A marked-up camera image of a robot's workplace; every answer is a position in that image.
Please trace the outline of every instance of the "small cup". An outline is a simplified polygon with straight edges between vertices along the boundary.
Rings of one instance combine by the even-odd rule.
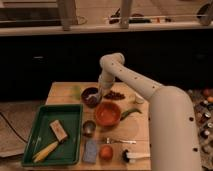
[[[83,135],[92,137],[96,129],[96,124],[92,120],[88,120],[83,124]]]

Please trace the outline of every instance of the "bowl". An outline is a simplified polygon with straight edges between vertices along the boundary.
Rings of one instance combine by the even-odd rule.
[[[97,100],[97,98],[95,98],[93,96],[91,96],[91,97],[89,97],[89,96],[92,95],[92,94],[96,94],[96,93],[98,93],[98,88],[88,87],[81,93],[81,100],[89,108],[94,108],[100,103],[101,99]]]
[[[113,103],[104,101],[95,108],[95,120],[100,126],[114,126],[120,122],[121,109]]]
[[[83,124],[83,135],[92,137],[95,132],[96,124],[92,120],[87,120]]]

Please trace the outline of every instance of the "green tray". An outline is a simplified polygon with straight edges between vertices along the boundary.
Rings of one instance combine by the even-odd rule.
[[[29,140],[22,158],[22,166],[74,165],[79,160],[81,124],[81,104],[44,105],[39,108],[31,129]],[[38,163],[32,160],[33,155],[56,141],[50,123],[58,119],[68,134],[68,139]]]

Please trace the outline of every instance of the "dark bowl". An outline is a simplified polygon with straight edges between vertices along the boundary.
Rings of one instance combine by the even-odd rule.
[[[86,104],[89,108],[94,108],[96,107],[101,99],[97,100],[95,97],[91,96],[90,98],[89,95],[91,94],[96,94],[98,93],[98,88],[96,87],[88,87],[86,88],[82,94],[81,94],[81,100],[83,101],[84,104]]]

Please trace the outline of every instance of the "cable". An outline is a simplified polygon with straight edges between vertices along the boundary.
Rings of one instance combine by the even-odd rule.
[[[27,141],[19,135],[19,133],[13,128],[13,126],[10,124],[10,122],[7,120],[7,118],[3,115],[3,113],[0,112],[1,117],[5,120],[5,122],[8,124],[8,126],[13,130],[13,132],[16,134],[17,137],[19,137],[23,142],[27,143]]]

